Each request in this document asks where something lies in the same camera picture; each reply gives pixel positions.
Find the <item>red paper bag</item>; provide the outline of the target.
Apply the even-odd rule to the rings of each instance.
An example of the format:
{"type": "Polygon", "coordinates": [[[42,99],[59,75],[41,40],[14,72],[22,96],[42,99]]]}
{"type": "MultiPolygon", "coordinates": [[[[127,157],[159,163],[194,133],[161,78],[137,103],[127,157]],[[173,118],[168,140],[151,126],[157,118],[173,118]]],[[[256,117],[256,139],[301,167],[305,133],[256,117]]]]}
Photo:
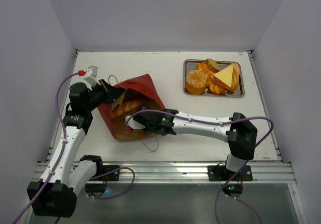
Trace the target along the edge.
{"type": "Polygon", "coordinates": [[[121,99],[116,103],[103,103],[98,107],[98,111],[100,112],[100,115],[102,116],[114,139],[120,141],[142,141],[144,138],[151,136],[151,132],[144,132],[143,130],[128,131],[125,127],[125,117],[135,113],[141,106],[147,106],[156,110],[165,108],[161,98],[157,93],[151,76],[149,74],[145,74],[131,78],[118,83],[116,87],[122,87],[125,89],[125,94],[121,97],[121,99]],[[114,110],[119,104],[137,98],[146,98],[146,102],[141,106],[122,114],[116,119],[112,120],[110,118],[111,111],[114,110]]]}

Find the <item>round crumble fake bread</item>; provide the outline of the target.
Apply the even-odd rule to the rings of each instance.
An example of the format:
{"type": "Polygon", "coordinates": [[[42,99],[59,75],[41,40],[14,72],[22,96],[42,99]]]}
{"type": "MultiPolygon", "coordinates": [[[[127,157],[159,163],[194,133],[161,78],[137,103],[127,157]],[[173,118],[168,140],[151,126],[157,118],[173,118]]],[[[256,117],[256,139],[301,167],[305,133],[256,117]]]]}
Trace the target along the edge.
{"type": "Polygon", "coordinates": [[[195,95],[203,94],[207,88],[207,75],[199,70],[192,70],[186,75],[185,89],[195,95]]]}

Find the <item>braided fake bread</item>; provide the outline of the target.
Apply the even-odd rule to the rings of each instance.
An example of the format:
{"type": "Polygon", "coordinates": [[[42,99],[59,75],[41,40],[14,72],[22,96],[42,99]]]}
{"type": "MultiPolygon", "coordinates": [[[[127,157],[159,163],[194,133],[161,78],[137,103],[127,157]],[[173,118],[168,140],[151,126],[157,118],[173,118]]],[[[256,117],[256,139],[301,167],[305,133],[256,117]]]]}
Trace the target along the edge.
{"type": "Polygon", "coordinates": [[[216,72],[218,72],[217,69],[213,68],[211,65],[209,65],[206,62],[199,63],[196,69],[207,76],[207,87],[212,93],[216,95],[225,93],[225,89],[223,87],[221,87],[220,85],[216,84],[211,80],[211,76],[214,75],[216,72]]]}

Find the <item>brown fake bread slice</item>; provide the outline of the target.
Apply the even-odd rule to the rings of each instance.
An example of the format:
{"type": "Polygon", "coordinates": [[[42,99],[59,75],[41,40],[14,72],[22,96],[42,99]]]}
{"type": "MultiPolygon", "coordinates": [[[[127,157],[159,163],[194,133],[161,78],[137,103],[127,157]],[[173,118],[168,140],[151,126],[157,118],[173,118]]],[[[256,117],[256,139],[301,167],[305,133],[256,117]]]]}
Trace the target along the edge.
{"type": "Polygon", "coordinates": [[[207,64],[208,68],[213,72],[221,71],[221,67],[218,65],[218,63],[211,58],[208,58],[206,60],[206,64],[207,64]]]}

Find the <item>triangular fake sandwich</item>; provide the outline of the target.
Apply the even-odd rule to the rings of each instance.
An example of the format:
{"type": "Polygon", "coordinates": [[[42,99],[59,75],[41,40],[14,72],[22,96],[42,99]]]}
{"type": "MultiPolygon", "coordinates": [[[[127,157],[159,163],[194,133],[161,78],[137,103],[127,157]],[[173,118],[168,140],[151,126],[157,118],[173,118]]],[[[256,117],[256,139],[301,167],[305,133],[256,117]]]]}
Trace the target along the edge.
{"type": "Polygon", "coordinates": [[[221,71],[213,74],[211,79],[217,83],[222,84],[226,88],[231,88],[233,83],[233,66],[229,65],[221,71]]]}

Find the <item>oval fake bread loaf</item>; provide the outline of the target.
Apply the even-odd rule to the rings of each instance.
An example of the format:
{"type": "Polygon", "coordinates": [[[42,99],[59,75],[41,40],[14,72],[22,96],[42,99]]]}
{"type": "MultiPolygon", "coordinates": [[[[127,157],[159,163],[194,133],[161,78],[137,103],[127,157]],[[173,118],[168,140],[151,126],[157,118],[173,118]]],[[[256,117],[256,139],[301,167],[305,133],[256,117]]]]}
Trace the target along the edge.
{"type": "Polygon", "coordinates": [[[233,67],[232,85],[230,91],[235,91],[239,83],[240,67],[237,63],[231,63],[230,65],[233,67]]]}

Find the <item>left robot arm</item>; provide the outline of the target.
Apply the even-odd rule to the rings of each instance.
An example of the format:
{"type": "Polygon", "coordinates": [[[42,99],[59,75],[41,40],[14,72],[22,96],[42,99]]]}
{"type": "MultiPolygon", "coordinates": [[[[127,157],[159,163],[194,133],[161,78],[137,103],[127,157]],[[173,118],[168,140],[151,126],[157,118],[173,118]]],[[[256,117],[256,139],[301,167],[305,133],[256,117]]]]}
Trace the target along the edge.
{"type": "Polygon", "coordinates": [[[103,79],[91,88],[83,82],[70,86],[70,103],[66,106],[56,151],[39,180],[30,182],[27,188],[35,215],[71,217],[77,196],[87,181],[103,177],[104,167],[99,156],[84,156],[76,169],[72,167],[92,123],[92,111],[103,103],[122,100],[124,93],[124,88],[111,86],[103,79]]]}

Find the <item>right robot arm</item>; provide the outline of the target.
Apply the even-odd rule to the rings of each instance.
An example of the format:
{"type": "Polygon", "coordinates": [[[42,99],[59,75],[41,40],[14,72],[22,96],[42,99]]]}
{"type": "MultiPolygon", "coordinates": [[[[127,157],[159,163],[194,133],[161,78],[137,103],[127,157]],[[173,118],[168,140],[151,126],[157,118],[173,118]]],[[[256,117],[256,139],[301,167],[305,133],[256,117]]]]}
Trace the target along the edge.
{"type": "Polygon", "coordinates": [[[223,168],[224,176],[235,180],[245,162],[253,160],[257,128],[241,113],[231,117],[208,118],[183,113],[175,109],[155,110],[140,107],[125,117],[126,127],[153,132],[157,135],[196,135],[214,138],[228,144],[230,154],[223,168]]]}

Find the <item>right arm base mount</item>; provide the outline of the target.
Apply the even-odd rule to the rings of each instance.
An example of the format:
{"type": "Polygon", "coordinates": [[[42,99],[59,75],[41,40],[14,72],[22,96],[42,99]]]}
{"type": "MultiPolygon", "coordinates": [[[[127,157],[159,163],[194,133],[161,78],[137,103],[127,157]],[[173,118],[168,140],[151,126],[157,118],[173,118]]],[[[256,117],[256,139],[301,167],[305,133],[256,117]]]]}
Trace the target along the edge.
{"type": "MultiPolygon", "coordinates": [[[[228,170],[225,165],[220,162],[216,165],[208,166],[207,174],[209,181],[222,182],[224,184],[232,175],[234,175],[234,172],[228,170]]],[[[243,193],[244,181],[253,181],[251,167],[248,165],[246,165],[244,169],[223,188],[223,192],[231,197],[240,197],[243,193]]]]}

